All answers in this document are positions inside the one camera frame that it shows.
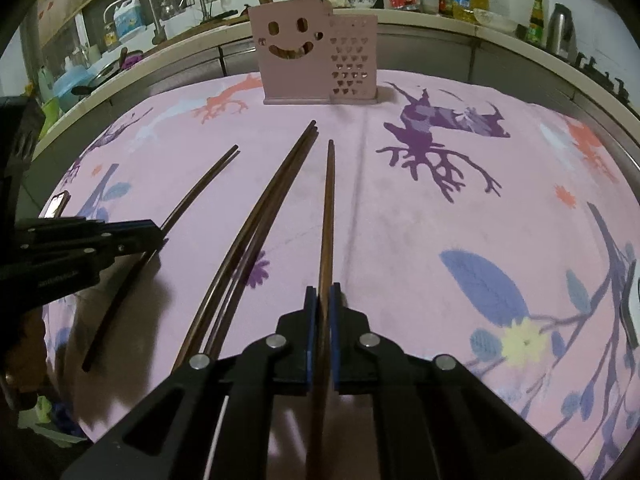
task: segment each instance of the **table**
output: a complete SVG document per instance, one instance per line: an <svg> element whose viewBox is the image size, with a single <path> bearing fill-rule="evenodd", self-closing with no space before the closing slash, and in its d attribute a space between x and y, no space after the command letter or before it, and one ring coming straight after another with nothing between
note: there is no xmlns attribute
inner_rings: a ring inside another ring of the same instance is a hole
<svg viewBox="0 0 640 480"><path fill-rule="evenodd" d="M405 352L453 354L599 479L639 421L638 353L617 306L640 207L582 124L490 88L379 71L380 102L265 106L257 74L153 96L76 160L65 215L161 224L233 144L240 155L143 271L89 374L84 352L132 264L44 309L50 376L97 440L170 372L210 280L310 120L320 136L285 200L222 357L271 333L317 285L326 144L336 145L334 281ZM306 399L277 399L270 478L300 478ZM331 478L376 478L370 406L332 399Z"/></svg>

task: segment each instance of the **floral tablecloth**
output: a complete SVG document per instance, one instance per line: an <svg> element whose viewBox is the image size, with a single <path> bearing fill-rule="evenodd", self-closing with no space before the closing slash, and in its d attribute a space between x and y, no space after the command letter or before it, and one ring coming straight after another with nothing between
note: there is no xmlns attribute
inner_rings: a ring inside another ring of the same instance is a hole
<svg viewBox="0 0 640 480"><path fill-rule="evenodd" d="M161 224L241 149L147 266L91 373L82 357L132 260L45 309L52 380L90 438L168 375L231 241L314 119L319 139L223 356L271 333L317 284L334 139L334 280L349 305L409 354L455 355L588 479L610 467L640 410L638 354L617 310L640 207L620 170L583 124L493 89L404 72L378 81L381 102L367 107L265 106L256 74L186 86L137 105L76 160L55 190L71 193L65 215ZM276 402L271 478L302 474L305 402ZM376 477L365 401L332 399L326 437L332 478Z"/></svg>

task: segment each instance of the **kettle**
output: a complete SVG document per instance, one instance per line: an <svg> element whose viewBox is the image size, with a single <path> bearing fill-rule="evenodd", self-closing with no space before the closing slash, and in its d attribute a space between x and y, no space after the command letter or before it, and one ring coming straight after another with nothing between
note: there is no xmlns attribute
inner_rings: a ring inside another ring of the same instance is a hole
<svg viewBox="0 0 640 480"><path fill-rule="evenodd" d="M562 4L556 4L551 15L546 50L567 61L571 52L575 54L574 19L568 7Z"/></svg>

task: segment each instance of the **bowl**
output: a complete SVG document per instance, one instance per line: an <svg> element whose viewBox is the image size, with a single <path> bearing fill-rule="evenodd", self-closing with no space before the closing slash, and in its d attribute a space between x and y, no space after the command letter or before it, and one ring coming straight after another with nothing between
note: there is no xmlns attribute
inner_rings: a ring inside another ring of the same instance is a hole
<svg viewBox="0 0 640 480"><path fill-rule="evenodd" d="M484 25L485 27L492 28L493 30L497 30L504 34L513 35L518 28L517 22L514 22L501 14L489 12L488 10L474 9L474 16L480 25Z"/></svg>
<svg viewBox="0 0 640 480"><path fill-rule="evenodd" d="M376 4L377 0L346 0L347 5L353 9L370 9Z"/></svg>

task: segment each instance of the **metal rivet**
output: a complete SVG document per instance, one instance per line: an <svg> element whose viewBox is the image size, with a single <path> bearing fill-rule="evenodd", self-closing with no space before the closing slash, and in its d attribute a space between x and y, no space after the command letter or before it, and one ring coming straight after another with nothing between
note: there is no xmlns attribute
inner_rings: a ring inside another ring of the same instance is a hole
<svg viewBox="0 0 640 480"><path fill-rule="evenodd" d="M280 348L286 345L287 338L280 334L271 334L266 339L266 343L269 348Z"/></svg>
<svg viewBox="0 0 640 480"><path fill-rule="evenodd" d="M376 334L367 332L366 334L362 334L360 336L360 344L362 346L366 346L367 348L378 346L380 344L380 338Z"/></svg>
<svg viewBox="0 0 640 480"><path fill-rule="evenodd" d="M194 355L191 359L189 359L189 366L194 370L202 370L209 366L211 359L204 354Z"/></svg>
<svg viewBox="0 0 640 480"><path fill-rule="evenodd" d="M448 354L436 357L436 366L445 372L453 370L456 367L456 360Z"/></svg>

